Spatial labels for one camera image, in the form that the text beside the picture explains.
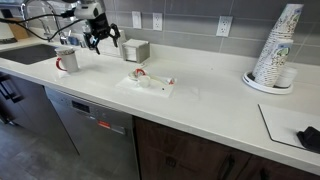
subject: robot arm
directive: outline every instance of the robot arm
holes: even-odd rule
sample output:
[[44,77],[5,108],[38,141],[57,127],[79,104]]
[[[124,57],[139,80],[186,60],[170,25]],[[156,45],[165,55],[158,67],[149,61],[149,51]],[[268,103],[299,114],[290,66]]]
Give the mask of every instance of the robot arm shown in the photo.
[[[63,0],[66,3],[74,3],[75,0]],[[83,32],[84,40],[91,50],[98,49],[99,41],[111,37],[115,47],[118,47],[117,40],[120,33],[117,25],[109,25],[105,14],[105,6],[103,0],[81,0],[74,9],[74,16],[78,19],[86,19],[88,28]]]

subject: white plate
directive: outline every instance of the white plate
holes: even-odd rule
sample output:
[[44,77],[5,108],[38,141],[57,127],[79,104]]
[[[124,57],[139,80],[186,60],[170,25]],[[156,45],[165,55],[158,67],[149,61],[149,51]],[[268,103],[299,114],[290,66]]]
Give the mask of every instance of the white plate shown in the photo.
[[136,81],[132,81],[129,77],[125,77],[122,81],[116,84],[116,87],[127,90],[138,92],[146,95],[154,95],[169,98],[173,91],[174,85],[165,85],[159,81],[150,81],[150,86],[143,88],[138,86]]
[[258,89],[260,91],[267,92],[270,94],[289,94],[293,91],[293,84],[291,84],[288,88],[266,87],[266,86],[263,86],[261,84],[254,82],[252,79],[250,79],[248,77],[249,74],[252,74],[252,72],[244,73],[242,79],[246,84],[248,84],[249,86],[251,86],[254,89]]

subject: gray floor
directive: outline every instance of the gray floor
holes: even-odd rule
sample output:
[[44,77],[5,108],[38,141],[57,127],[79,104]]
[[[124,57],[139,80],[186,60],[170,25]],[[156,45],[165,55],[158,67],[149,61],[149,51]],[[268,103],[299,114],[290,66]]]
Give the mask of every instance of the gray floor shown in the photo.
[[0,180],[100,180],[110,176],[95,172],[79,156],[23,128],[0,123]]

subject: cable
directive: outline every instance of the cable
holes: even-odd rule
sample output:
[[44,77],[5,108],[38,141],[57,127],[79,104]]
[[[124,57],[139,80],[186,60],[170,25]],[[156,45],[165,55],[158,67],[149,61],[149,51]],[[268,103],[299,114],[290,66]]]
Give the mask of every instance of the cable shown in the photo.
[[48,39],[45,39],[45,38],[39,36],[38,34],[36,34],[36,33],[34,33],[33,31],[31,31],[29,28],[26,28],[26,27],[24,27],[23,25],[21,25],[21,24],[19,24],[19,23],[17,23],[16,25],[24,28],[25,30],[27,30],[27,31],[30,32],[31,34],[35,35],[35,36],[36,36],[37,38],[39,38],[39,39],[48,40]]
[[10,23],[10,24],[24,23],[24,22],[27,22],[27,21],[32,21],[32,20],[39,19],[39,18],[42,18],[42,17],[47,17],[47,16],[62,17],[62,15],[59,15],[59,14],[44,14],[44,15],[35,16],[35,17],[29,18],[29,19],[26,19],[26,20],[23,20],[23,21],[14,21],[14,20],[0,18],[0,22]]
[[82,20],[83,20],[83,19],[78,19],[78,20],[74,21],[73,23],[71,23],[71,24],[69,24],[69,25],[67,25],[67,26],[59,29],[59,30],[56,31],[50,38],[43,38],[43,37],[37,35],[35,32],[31,31],[29,28],[26,28],[26,27],[24,27],[23,25],[21,25],[21,24],[19,24],[19,23],[17,23],[17,22],[15,22],[14,24],[16,24],[16,25],[24,28],[25,30],[27,30],[27,31],[30,32],[31,34],[35,35],[35,36],[36,36],[37,38],[39,38],[39,39],[42,39],[42,40],[45,40],[45,41],[51,41],[59,32],[63,31],[64,29],[66,29],[66,28],[68,28],[68,27],[70,27],[70,26],[72,26],[72,25],[74,25],[74,24],[76,24],[76,23],[78,23],[78,22],[80,22],[80,21],[82,21]]
[[57,32],[55,32],[55,33],[52,35],[51,38],[46,39],[46,40],[48,40],[48,41],[52,40],[59,32],[61,32],[62,30],[66,29],[66,28],[68,28],[68,27],[70,27],[70,26],[72,26],[72,25],[74,25],[74,24],[76,24],[76,23],[78,23],[78,22],[80,22],[80,21],[82,21],[82,20],[83,20],[83,19],[78,19],[78,20],[74,21],[73,23],[71,23],[71,24],[69,24],[69,25],[67,25],[67,26],[59,29]]

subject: white countertop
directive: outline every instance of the white countertop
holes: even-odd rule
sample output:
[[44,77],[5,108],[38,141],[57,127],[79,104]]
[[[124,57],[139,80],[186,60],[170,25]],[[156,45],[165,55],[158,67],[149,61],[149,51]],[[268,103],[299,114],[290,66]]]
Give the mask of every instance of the white countertop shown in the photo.
[[[40,42],[46,43],[28,39],[0,45],[0,51]],[[319,85],[295,82],[292,94],[266,94],[242,82],[253,58],[160,45],[151,50],[145,69],[178,79],[170,98],[115,87],[140,65],[87,49],[76,51],[80,71],[71,76],[59,77],[56,58],[32,65],[0,58],[0,71],[320,175],[320,155],[271,141],[258,108],[266,104],[320,116]]]

